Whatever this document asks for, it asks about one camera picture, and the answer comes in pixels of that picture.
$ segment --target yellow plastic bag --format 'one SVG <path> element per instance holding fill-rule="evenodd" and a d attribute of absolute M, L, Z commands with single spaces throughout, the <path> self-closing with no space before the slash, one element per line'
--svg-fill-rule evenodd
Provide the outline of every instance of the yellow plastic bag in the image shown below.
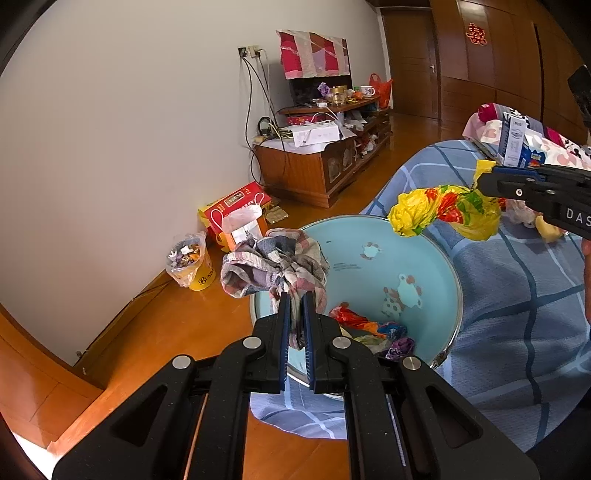
<path fill-rule="evenodd" d="M 491 160 L 478 160 L 474 185 L 482 173 L 490 172 L 495 165 Z M 442 185 L 401 193 L 388 215 L 394 231 L 402 236 L 419 235 L 436 218 L 448 222 L 470 240 L 487 240 L 499 228 L 501 205 L 499 199 L 485 197 L 474 186 L 469 189 Z"/>

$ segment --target trash bag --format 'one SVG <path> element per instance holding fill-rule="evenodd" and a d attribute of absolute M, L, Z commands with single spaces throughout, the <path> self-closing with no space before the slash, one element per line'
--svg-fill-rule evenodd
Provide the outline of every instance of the trash bag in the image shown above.
<path fill-rule="evenodd" d="M 166 272 L 181 287 L 188 287 L 207 256 L 206 232 L 188 234 L 176 243 L 167 257 Z"/>
<path fill-rule="evenodd" d="M 390 79 L 387 82 L 382 82 L 382 79 L 377 73 L 372 73 L 369 76 L 369 84 L 374 87 L 375 94 L 379 96 L 380 110 L 387 108 L 390 104 L 390 96 L 392 95 L 392 82 Z"/>

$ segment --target wooden door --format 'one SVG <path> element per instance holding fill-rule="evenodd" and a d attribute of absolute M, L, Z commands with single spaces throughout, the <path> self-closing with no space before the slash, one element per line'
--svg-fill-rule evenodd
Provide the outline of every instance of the wooden door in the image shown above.
<path fill-rule="evenodd" d="M 439 118 L 433 17 L 428 10 L 382 9 L 394 110 Z"/>

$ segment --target red box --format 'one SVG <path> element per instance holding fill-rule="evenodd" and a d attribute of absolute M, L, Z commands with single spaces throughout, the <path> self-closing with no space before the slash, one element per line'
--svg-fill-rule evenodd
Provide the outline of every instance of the red box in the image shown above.
<path fill-rule="evenodd" d="M 222 233 L 222 219 L 239 208 L 257 203 L 265 212 L 271 204 L 269 197 L 260 185 L 253 181 L 245 187 L 232 192 L 227 197 L 199 209 L 199 218 L 207 227 L 207 233 L 223 251 L 229 252 L 226 236 Z"/>

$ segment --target bed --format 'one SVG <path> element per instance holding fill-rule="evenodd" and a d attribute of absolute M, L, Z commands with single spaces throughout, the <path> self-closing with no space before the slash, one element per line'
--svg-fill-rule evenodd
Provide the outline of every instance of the bed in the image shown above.
<path fill-rule="evenodd" d="M 386 216 L 402 192 L 470 185 L 483 154 L 466 140 L 429 145 L 410 158 L 361 212 Z M 591 387 L 581 239 L 552 245 L 503 219 L 486 242 L 436 221 L 426 235 L 453 262 L 465 306 L 460 335 L 438 372 L 523 451 L 555 429 Z M 304 437 L 345 439 L 339 400 L 288 379 L 279 395 L 253 394 L 255 417 Z"/>

